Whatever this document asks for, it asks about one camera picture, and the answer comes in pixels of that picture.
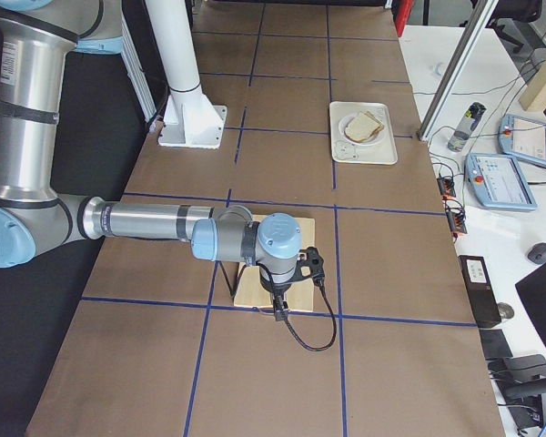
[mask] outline white plate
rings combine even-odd
[[[348,136],[346,135],[346,126],[348,125],[348,123],[350,121],[352,121],[359,113],[359,112],[356,112],[356,113],[353,113],[353,114],[348,114],[347,116],[343,117],[339,123],[338,123],[338,131],[339,131],[339,134],[342,135],[342,137],[348,141],[349,143],[352,143],[354,146],[372,146],[373,144],[377,144],[379,143],[380,141],[382,141],[384,139],[384,137],[386,136],[386,129],[383,128],[378,134],[375,134],[373,135],[372,137],[368,138],[367,140],[365,141],[354,141],[353,139],[350,139],[348,138]]]
[[[384,125],[375,137],[363,143],[351,141],[344,128],[358,112],[369,111]],[[335,161],[391,166],[399,157],[392,134],[389,109],[382,103],[331,102],[329,104],[331,156]]]

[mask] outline blue joint cap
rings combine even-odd
[[[91,55],[117,55],[124,49],[124,37],[108,39],[80,39],[74,52]]]
[[[18,218],[0,208],[0,268],[30,261],[36,254],[33,236]]]
[[[192,229],[192,254],[198,259],[217,259],[218,233],[217,223],[213,218],[197,221]]]
[[[53,0],[0,0],[0,7],[9,11],[33,11],[51,3]]]
[[[301,228],[288,214],[278,212],[267,216],[258,226],[258,242],[269,255],[289,259],[301,249]]]

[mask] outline sandwich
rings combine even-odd
[[[344,135],[356,143],[363,143],[377,135],[384,125],[369,111],[358,112],[344,128]]]

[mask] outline bottle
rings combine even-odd
[[[450,138],[447,147],[453,152],[461,152],[470,139],[471,134],[480,123],[481,116],[485,112],[485,106],[479,102],[474,102],[457,125],[453,136]]]

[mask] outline metal post base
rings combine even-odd
[[[181,122],[177,117],[172,96],[167,101],[164,115],[164,128],[158,139],[160,146],[219,148],[227,119],[227,107],[212,105],[206,96],[202,96],[202,105],[198,110],[182,106]]]

